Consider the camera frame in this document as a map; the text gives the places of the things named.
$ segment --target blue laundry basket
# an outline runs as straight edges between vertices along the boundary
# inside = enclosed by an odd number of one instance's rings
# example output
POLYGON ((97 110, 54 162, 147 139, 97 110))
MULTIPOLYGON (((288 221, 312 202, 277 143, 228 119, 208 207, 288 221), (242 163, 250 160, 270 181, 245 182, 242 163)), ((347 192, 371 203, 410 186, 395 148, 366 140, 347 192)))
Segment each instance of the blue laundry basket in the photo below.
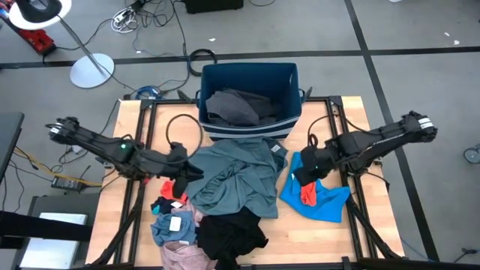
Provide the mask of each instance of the blue laundry basket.
POLYGON ((202 86, 196 93, 199 122, 212 140, 267 136, 287 138, 302 114, 305 93, 299 89, 299 75, 293 63, 231 63, 203 67, 202 86), (211 124, 206 109, 216 91, 235 89, 270 98, 280 105, 277 121, 256 127, 226 127, 211 124))

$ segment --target wooden tabletop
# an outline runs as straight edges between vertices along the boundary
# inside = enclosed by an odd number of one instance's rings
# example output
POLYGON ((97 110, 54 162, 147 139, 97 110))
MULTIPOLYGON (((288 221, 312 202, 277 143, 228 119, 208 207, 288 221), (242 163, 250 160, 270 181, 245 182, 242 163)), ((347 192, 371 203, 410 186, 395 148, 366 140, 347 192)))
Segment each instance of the wooden tabletop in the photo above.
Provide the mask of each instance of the wooden tabletop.
MULTIPOLYGON (((343 106, 346 117, 351 122, 360 128, 370 129, 360 97, 343 97, 343 106)), ((142 132, 143 141, 145 141, 146 137, 149 113, 147 112, 145 116, 145 126, 142 132)), ((167 122, 180 113, 187 113, 197 117, 198 109, 192 104, 162 104, 157 108, 156 113, 157 118, 151 148, 168 153, 170 148, 165 138, 167 122)), ((113 136, 134 135, 137 129, 139 114, 139 101, 122 101, 113 136)), ((286 157, 289 165, 293 152, 298 152, 306 146, 308 126, 315 119, 326 114, 326 106, 323 102, 307 102, 303 105, 300 119, 290 135, 282 142, 283 146, 289 150, 286 157)), ((341 131, 339 121, 337 122, 337 129, 341 131)), ((319 147, 321 142, 332 137, 327 118, 318 121, 312 128, 312 131, 319 139, 319 147)), ((210 146, 213 142, 207 133, 204 133, 204 135, 202 145, 210 146)), ((190 154, 197 146, 200 133, 198 127, 191 119, 178 118, 178 120, 172 123, 169 136, 172 138, 172 141, 183 143, 190 154)), ((278 179, 277 189, 279 194, 284 188, 288 170, 289 168, 284 169, 278 179)), ((382 170, 379 166, 372 166, 369 171, 379 176, 382 175, 382 170)), ((105 179, 103 184, 106 185, 116 176, 116 173, 113 173, 105 179)), ((153 179, 145 189, 135 266, 162 266, 160 248, 154 243, 150 230, 150 225, 155 222, 156 218, 151 213, 150 204, 160 196, 160 189, 164 181, 166 181, 165 178, 153 179)), ((404 255, 385 184, 382 180, 372 175, 363 175, 361 182, 371 224, 394 252, 404 255)), ((93 262, 101 255, 119 228, 126 183, 126 179, 120 178, 106 187, 100 195, 97 216, 88 249, 87 263, 93 262)), ((339 173, 331 172, 327 178, 322 180, 322 184, 326 188, 340 187, 339 173)), ((137 187, 136 183, 133 187, 132 204, 135 201, 137 187)), ((240 256, 237 258, 239 264, 336 263, 340 262, 341 257, 345 256, 348 256, 352 261, 356 260, 346 207, 343 207, 342 223, 307 219, 298 214, 281 199, 277 199, 277 207, 279 212, 278 219, 263 218, 259 224, 268 238, 267 246, 265 248, 257 248, 248 255, 240 256)), ((358 223, 358 231, 364 254, 368 255, 365 233, 360 223, 358 223)), ((123 262, 128 257, 130 239, 131 227, 124 240, 123 262)))

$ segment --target gray floor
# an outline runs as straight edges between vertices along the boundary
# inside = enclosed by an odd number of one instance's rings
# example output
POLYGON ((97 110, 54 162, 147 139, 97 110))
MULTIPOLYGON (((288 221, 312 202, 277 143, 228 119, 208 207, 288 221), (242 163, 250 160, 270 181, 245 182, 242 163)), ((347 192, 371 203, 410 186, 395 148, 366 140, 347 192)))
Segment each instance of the gray floor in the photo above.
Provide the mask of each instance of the gray floor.
MULTIPOLYGON (((387 0, 352 0, 367 45, 372 50, 430 47, 480 46, 480 1, 477 0, 404 0, 391 4, 387 0)), ((67 22, 86 40, 98 23, 123 7, 118 0, 75 0, 67 22)), ((178 15, 187 37, 187 48, 209 48, 216 53, 262 53, 304 50, 358 50, 349 14, 338 0, 277 0, 268 7, 254 7, 246 1, 240 10, 186 14, 177 4, 178 15)), ((166 14, 171 14, 167 5, 166 14)), ((73 41, 58 25, 47 29, 58 46, 74 47, 73 41)), ((135 33, 117 34, 104 25, 88 48, 106 53, 114 59, 149 57, 132 48, 135 33)), ((39 62, 37 56, 8 27, 0 30, 0 63, 39 62)), ((137 46, 152 54, 181 54, 182 36, 172 20, 164 28, 151 26, 139 33, 137 46)), ((80 51, 58 51, 47 61, 76 60, 80 51)), ((313 86, 314 95, 360 95, 370 125, 383 125, 371 79, 361 56, 266 58, 235 62, 295 62, 302 88, 313 86)), ((405 148, 415 184, 424 207, 430 230, 442 261, 450 262, 461 248, 480 248, 480 218, 475 214, 480 184, 476 182, 480 166, 467 163, 463 150, 479 142, 480 112, 475 105, 479 94, 479 53, 442 55, 375 56, 373 62, 382 83, 394 119, 415 110, 430 116, 439 135, 429 144, 405 148)), ((208 62, 197 62, 196 68, 208 62)), ((44 124, 55 118, 77 116, 80 123, 99 131, 117 98, 129 92, 114 80, 83 90, 74 87, 69 67, 25 68, 0 72, 0 112, 25 113, 23 132, 18 145, 42 162, 56 164, 64 148, 48 140, 44 124)), ((169 79, 184 79, 185 64, 118 64, 115 77, 139 88, 169 79)), ((190 78, 182 88, 190 96, 200 88, 200 80, 190 78)), ((108 134, 114 120, 110 122, 108 134)), ((28 163, 13 158, 22 168, 28 163)), ((65 173, 79 176, 88 166, 85 177, 99 182, 102 169, 88 155, 66 166, 65 173)), ((397 225, 403 239, 425 254, 404 181, 395 156, 384 162, 385 177, 391 182, 390 197, 397 225)), ((21 172, 26 191, 20 213, 26 213, 32 196, 61 194, 50 183, 21 172)), ((7 171, 6 208, 17 207, 20 186, 14 170, 7 171)), ((404 246, 406 254, 423 260, 404 246)), ((0 261, 11 260, 11 252, 0 251, 0 261)), ((466 256, 462 262, 480 264, 480 256, 466 256)))

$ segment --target white lamp base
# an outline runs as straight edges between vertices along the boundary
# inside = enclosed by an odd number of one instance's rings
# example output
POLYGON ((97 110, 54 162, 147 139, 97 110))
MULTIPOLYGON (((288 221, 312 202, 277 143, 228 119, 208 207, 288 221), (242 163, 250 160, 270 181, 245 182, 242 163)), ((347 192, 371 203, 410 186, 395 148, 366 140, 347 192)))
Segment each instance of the white lamp base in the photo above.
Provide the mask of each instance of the white lamp base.
POLYGON ((83 56, 70 70, 70 80, 75 86, 83 89, 94 88, 105 83, 112 76, 115 70, 113 60, 103 53, 94 53, 93 57, 100 64, 103 72, 100 72, 87 56, 83 56))

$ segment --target basket handle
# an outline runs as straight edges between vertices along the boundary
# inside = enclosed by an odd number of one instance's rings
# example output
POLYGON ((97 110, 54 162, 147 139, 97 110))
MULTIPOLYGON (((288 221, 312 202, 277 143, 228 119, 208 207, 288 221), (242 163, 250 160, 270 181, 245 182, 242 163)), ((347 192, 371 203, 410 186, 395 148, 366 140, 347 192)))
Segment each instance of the basket handle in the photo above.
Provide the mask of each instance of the basket handle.
POLYGON ((198 94, 200 93, 200 90, 198 90, 196 93, 195 93, 195 104, 196 104, 196 107, 197 108, 200 108, 200 99, 198 98, 198 94))
POLYGON ((305 101, 307 101, 307 99, 310 97, 310 95, 312 94, 312 91, 314 90, 314 88, 311 86, 307 92, 305 92, 303 89, 298 89, 300 92, 301 92, 301 96, 300 96, 300 102, 301 103, 304 103, 305 101))

